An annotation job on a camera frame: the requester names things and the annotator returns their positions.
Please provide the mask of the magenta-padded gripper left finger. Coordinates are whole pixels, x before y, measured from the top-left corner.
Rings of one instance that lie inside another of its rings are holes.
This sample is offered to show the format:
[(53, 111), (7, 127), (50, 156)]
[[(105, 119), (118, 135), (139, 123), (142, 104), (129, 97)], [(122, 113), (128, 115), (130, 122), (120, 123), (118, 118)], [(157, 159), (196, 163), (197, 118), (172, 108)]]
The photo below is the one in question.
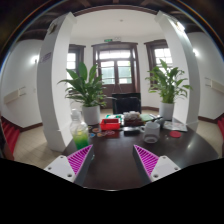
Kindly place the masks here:
[(58, 156), (44, 170), (82, 186), (93, 155), (93, 146), (89, 145), (69, 156)]

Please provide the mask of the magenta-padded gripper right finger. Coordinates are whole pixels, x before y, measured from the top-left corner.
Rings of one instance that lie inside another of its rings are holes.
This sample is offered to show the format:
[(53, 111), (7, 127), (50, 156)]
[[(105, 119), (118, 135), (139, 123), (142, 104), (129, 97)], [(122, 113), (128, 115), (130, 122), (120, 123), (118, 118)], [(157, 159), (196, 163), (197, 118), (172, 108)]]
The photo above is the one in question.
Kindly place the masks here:
[(144, 185), (180, 170), (167, 156), (157, 156), (138, 145), (133, 146), (133, 157)]

